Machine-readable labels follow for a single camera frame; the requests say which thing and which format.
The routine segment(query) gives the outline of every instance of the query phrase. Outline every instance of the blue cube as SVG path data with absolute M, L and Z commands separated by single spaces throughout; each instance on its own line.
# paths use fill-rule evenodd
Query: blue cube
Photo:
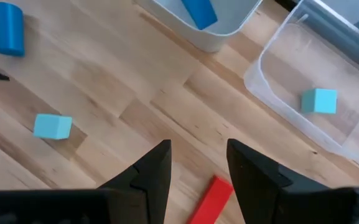
M 182 0 L 182 2 L 198 29 L 205 29 L 218 21 L 210 0 Z
M 302 94 L 303 113 L 335 114 L 337 110 L 337 91 L 315 88 Z
M 46 139 L 66 139 L 70 135 L 73 118 L 55 114 L 38 114 L 33 135 Z

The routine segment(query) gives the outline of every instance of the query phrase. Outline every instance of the toy block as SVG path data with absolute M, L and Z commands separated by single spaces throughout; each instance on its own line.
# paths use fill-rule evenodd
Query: toy block
M 218 21 L 210 0 L 182 0 L 182 2 L 198 29 L 205 29 Z
M 0 2 L 0 54 L 24 56 L 23 11 L 7 2 Z
M 229 182 L 214 176 L 188 224 L 214 224 L 232 192 L 233 186 Z
M 315 88 L 302 94 L 303 113 L 335 114 L 337 110 L 337 91 Z
M 54 114 L 38 114 L 33 135 L 46 139 L 66 139 L 70 135 L 73 118 Z

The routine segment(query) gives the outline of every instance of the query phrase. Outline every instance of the red block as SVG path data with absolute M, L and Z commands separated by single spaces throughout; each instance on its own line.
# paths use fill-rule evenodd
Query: red block
M 232 192 L 233 186 L 229 182 L 214 176 L 188 224 L 214 224 Z

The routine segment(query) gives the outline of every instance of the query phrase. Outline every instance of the white plastic bin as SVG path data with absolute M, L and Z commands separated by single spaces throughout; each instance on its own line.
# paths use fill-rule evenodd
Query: white plastic bin
M 246 72 L 244 82 L 318 145 L 359 162 L 359 7 L 348 3 L 302 0 Z M 350 11 L 348 15 L 358 19 L 348 20 L 345 12 Z M 302 114 L 301 94 L 311 88 L 337 90 L 337 113 Z
M 166 26 L 206 52 L 220 50 L 238 32 L 262 0 L 211 0 L 218 22 L 198 30 L 181 0 L 136 0 Z

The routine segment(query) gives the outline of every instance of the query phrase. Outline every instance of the blue cylinder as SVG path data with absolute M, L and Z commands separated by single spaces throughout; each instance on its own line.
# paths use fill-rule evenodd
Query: blue cylinder
M 6 2 L 0 2 L 0 54 L 24 56 L 23 11 Z

